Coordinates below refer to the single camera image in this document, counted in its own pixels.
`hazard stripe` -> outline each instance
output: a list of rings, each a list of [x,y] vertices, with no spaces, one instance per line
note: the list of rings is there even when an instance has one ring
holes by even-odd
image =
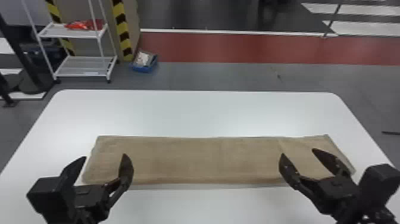
[[[57,6],[54,4],[53,0],[45,0],[47,9],[53,19],[54,23],[61,23],[61,15],[60,11],[58,10]],[[67,38],[61,39],[61,45],[68,51],[68,53],[72,56],[75,56],[74,46],[72,45],[71,41]]]
[[[124,60],[131,61],[133,59],[133,51],[129,39],[129,29],[124,10],[124,3],[122,0],[111,0],[111,2],[112,14],[114,15],[115,23],[117,25],[117,34],[120,40]]]

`shelf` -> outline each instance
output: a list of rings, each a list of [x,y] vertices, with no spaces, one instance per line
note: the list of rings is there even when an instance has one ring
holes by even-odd
[[[63,23],[49,23],[38,34],[41,38],[80,38],[80,39],[97,39],[96,31],[94,30],[71,30],[64,27]],[[104,24],[103,29],[98,31],[98,38],[101,38],[108,25]]]
[[[104,57],[104,60],[107,63],[107,70],[104,70],[102,57],[67,56],[54,75],[56,77],[110,77],[110,73],[113,70],[115,62],[117,61],[117,56]]]

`red package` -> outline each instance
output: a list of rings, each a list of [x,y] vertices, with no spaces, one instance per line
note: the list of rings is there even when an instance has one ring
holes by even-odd
[[[88,27],[85,25],[85,22],[82,21],[75,21],[71,23],[67,23],[64,25],[64,27],[73,29],[73,30],[87,30]]]
[[[98,30],[103,29],[103,20],[96,19],[96,26]],[[73,30],[95,30],[93,20],[74,21],[72,23],[65,24],[64,27]]]

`brown towel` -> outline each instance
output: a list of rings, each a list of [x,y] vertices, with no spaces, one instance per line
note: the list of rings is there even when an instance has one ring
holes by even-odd
[[[278,171],[285,153],[302,175],[331,176],[312,148],[338,156],[354,167],[328,135],[303,138],[169,138],[99,136],[83,174],[85,183],[105,183],[117,177],[123,153],[132,160],[132,184],[155,183],[282,183]]]

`red stripe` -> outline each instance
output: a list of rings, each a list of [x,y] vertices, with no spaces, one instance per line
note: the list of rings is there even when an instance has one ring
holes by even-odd
[[[142,33],[165,62],[400,65],[400,38]]]

